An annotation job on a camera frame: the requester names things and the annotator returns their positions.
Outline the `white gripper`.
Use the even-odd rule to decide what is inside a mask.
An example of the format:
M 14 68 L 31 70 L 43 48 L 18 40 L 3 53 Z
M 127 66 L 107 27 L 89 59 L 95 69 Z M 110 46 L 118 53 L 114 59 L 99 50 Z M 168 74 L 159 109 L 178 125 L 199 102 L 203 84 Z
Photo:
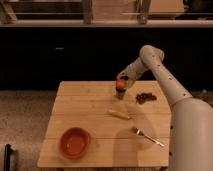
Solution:
M 131 88 L 135 81 L 139 78 L 139 74 L 135 71 L 134 67 L 127 66 L 122 70 L 116 77 L 118 79 L 123 79 L 126 83 L 126 89 Z

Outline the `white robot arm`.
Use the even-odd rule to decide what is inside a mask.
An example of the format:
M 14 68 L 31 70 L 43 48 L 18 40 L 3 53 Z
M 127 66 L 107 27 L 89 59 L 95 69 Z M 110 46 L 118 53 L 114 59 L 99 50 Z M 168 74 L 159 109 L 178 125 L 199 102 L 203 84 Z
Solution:
M 213 107 L 193 97 L 163 59 L 161 49 L 142 46 L 138 58 L 117 75 L 117 95 L 123 97 L 150 70 L 171 110 L 168 171 L 213 171 Z

